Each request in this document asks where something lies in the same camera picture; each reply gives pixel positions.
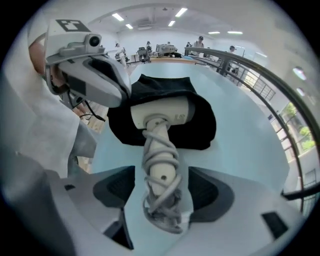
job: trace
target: light blue table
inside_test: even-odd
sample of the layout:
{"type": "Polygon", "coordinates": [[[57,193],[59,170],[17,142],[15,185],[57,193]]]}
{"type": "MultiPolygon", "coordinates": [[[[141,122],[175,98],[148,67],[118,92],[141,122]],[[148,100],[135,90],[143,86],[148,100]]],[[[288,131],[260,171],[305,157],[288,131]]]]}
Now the light blue table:
{"type": "MultiPolygon", "coordinates": [[[[178,149],[184,215],[193,211],[188,191],[188,166],[254,180],[278,194],[281,192],[289,172],[285,152],[268,119],[244,92],[217,72],[200,65],[142,64],[132,73],[131,82],[136,82],[141,74],[158,78],[190,77],[195,90],[211,104],[216,117],[216,136],[210,148],[202,151],[178,149]]],[[[106,123],[92,162],[92,172],[121,166],[136,167],[135,187],[124,208],[128,231],[134,255],[158,256],[171,248],[183,234],[166,233],[145,219],[142,211],[142,197],[146,191],[142,156],[143,147],[122,144],[106,123]]]]}

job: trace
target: gray plastic part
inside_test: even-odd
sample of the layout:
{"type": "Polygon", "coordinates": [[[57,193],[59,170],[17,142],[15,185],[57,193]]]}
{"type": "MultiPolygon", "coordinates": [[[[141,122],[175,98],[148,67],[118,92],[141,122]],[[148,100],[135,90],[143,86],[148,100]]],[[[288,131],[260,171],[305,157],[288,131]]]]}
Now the gray plastic part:
{"type": "MultiPolygon", "coordinates": [[[[93,195],[98,181],[127,167],[60,179],[56,172],[43,170],[29,158],[14,153],[4,155],[4,150],[1,153],[5,159],[0,172],[1,191],[6,202],[51,250],[70,256],[135,254],[135,250],[106,236],[116,232],[117,227],[109,228],[121,221],[121,209],[106,207],[93,195]]],[[[233,204],[214,222],[191,223],[166,256],[247,256],[265,247],[263,255],[272,255],[279,250],[278,240],[273,243],[262,214],[276,212],[288,227],[279,240],[292,236],[304,222],[303,216],[284,198],[256,181],[209,169],[196,170],[203,177],[228,185],[234,193],[233,204]]]]}
{"type": "Polygon", "coordinates": [[[287,232],[296,230],[296,226],[304,221],[298,210],[259,182],[214,170],[196,169],[232,188],[234,202],[214,222],[191,223],[188,232],[166,256],[247,256],[274,242],[261,214],[276,212],[287,225],[287,232]]]}
{"type": "Polygon", "coordinates": [[[229,185],[212,176],[206,175],[197,167],[189,167],[188,188],[191,193],[193,207],[195,207],[194,199],[198,198],[200,201],[201,197],[208,197],[209,195],[207,195],[207,193],[211,193],[213,189],[217,194],[215,198],[212,198],[213,200],[210,204],[200,209],[194,209],[194,212],[190,216],[191,223],[214,222],[218,220],[230,209],[235,200],[234,192],[229,185]],[[199,181],[198,184],[196,184],[197,187],[194,188],[194,192],[198,193],[199,196],[193,194],[191,190],[192,184],[197,180],[199,181]]]}
{"type": "Polygon", "coordinates": [[[74,81],[74,84],[70,85],[71,92],[86,100],[116,108],[125,103],[131,95],[130,79],[122,65],[104,55],[77,58],[72,62],[64,61],[58,67],[67,74],[70,82],[74,81]],[[105,62],[108,76],[89,65],[93,59],[105,62]],[[78,90],[77,87],[82,84],[84,89],[78,90]]]}

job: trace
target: white ceiling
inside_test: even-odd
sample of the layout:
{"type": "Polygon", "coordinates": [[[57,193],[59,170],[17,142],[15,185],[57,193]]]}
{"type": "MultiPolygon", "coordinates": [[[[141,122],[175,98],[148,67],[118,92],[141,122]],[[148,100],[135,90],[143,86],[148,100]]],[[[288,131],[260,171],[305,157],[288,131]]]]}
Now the white ceiling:
{"type": "Polygon", "coordinates": [[[226,32],[232,29],[232,26],[214,18],[212,15],[195,10],[187,10],[181,17],[175,17],[180,9],[181,8],[177,7],[166,7],[165,5],[133,8],[118,12],[124,21],[119,21],[110,15],[95,21],[91,26],[97,26],[106,31],[118,33],[128,30],[126,24],[131,24],[135,30],[138,26],[147,25],[154,29],[159,29],[168,28],[169,22],[175,21],[175,24],[172,27],[174,29],[196,32],[206,36],[208,35],[208,32],[211,31],[226,32]]]}

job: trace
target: black cloth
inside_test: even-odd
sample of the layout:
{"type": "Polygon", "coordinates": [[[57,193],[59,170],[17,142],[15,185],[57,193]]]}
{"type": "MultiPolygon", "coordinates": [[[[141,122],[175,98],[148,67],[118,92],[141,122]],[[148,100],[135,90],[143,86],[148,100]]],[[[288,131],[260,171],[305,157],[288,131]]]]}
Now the black cloth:
{"type": "Polygon", "coordinates": [[[154,78],[142,74],[132,85],[129,104],[109,109],[109,126],[123,144],[143,146],[146,139],[142,135],[143,130],[137,129],[132,121],[130,106],[178,96],[186,96],[192,101],[195,112],[190,122],[170,127],[168,130],[170,141],[182,149],[209,148],[210,142],[216,135],[216,118],[211,105],[197,94],[189,77],[154,78]]]}

